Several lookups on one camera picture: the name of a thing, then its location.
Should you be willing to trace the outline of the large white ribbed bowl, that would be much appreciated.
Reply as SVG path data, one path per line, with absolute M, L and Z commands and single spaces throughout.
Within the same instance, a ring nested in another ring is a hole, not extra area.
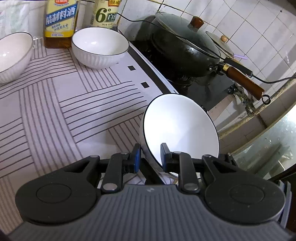
M 149 164 L 164 174 L 161 144 L 170 151 L 184 152 L 201 159 L 218 157 L 220 143 L 216 127 L 206 111 L 192 99 L 175 93 L 154 98 L 142 116 L 139 143 Z

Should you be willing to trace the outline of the small white ribbed bowl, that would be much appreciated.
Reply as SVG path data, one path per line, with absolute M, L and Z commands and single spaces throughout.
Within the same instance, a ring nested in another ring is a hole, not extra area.
M 112 29 L 89 27 L 77 31 L 71 40 L 72 52 L 83 65 L 103 69 L 118 63 L 130 47 L 125 36 Z

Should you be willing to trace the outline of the black gas stove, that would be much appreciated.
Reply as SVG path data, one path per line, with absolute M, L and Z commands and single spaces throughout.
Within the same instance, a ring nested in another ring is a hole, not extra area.
M 216 59 L 192 48 L 180 39 L 168 44 L 156 40 L 131 43 L 181 95 L 210 110 L 229 94 L 234 81 L 209 68 Z

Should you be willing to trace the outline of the striped table mat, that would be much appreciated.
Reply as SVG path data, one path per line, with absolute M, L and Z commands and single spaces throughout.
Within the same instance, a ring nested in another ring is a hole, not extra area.
M 175 89 L 131 46 L 115 65 L 93 70 L 70 49 L 34 42 L 19 79 L 1 85 L 1 230 L 22 219 L 16 191 L 91 155 L 130 152 L 145 108 Z

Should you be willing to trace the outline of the black wok with lid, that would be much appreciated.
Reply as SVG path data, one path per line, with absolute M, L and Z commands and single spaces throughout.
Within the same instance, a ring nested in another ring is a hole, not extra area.
M 198 16 L 186 20 L 157 12 L 140 20 L 135 43 L 171 84 L 185 92 L 194 81 L 207 85 L 217 75 L 226 75 L 260 100 L 264 89 L 250 80 L 252 71 L 234 59 L 220 38 L 202 29 Z

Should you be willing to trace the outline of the white vinegar bottle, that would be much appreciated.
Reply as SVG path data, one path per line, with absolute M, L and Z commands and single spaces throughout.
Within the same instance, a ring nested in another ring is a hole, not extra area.
M 96 0 L 90 20 L 92 27 L 111 29 L 121 0 Z

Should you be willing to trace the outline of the yellow-label cooking wine bottle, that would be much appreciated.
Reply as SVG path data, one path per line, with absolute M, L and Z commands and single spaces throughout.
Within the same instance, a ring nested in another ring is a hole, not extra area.
M 80 1 L 49 0 L 45 7 L 44 43 L 49 49 L 71 47 Z

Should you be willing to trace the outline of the white plastic bag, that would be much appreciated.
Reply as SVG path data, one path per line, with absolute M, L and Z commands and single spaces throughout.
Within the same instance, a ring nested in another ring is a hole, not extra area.
M 29 11 L 27 1 L 1 1 L 1 38 L 15 32 L 28 32 Z

